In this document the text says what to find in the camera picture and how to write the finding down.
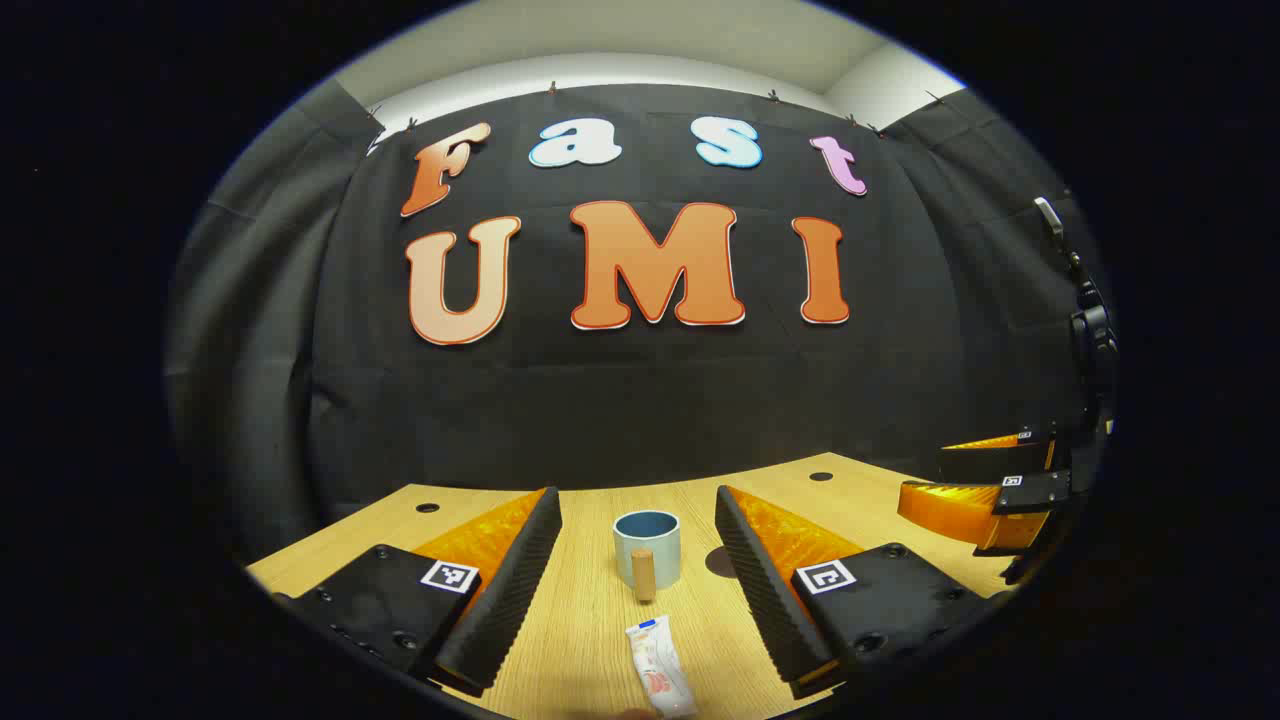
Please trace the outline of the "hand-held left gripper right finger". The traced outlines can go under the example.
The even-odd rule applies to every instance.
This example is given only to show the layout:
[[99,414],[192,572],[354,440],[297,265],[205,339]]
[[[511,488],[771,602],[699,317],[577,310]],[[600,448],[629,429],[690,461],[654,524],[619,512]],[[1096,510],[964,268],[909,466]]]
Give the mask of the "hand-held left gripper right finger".
[[1001,606],[899,542],[868,550],[722,486],[716,528],[780,678],[797,700],[920,670]]

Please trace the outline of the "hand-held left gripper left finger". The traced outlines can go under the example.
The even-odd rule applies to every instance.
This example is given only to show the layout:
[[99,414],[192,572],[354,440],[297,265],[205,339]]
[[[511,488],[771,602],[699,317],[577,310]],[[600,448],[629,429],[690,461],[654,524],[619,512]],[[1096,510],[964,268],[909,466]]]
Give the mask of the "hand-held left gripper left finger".
[[562,528],[559,492],[544,487],[416,550],[379,543],[312,588],[276,601],[417,682],[472,697],[495,683]]

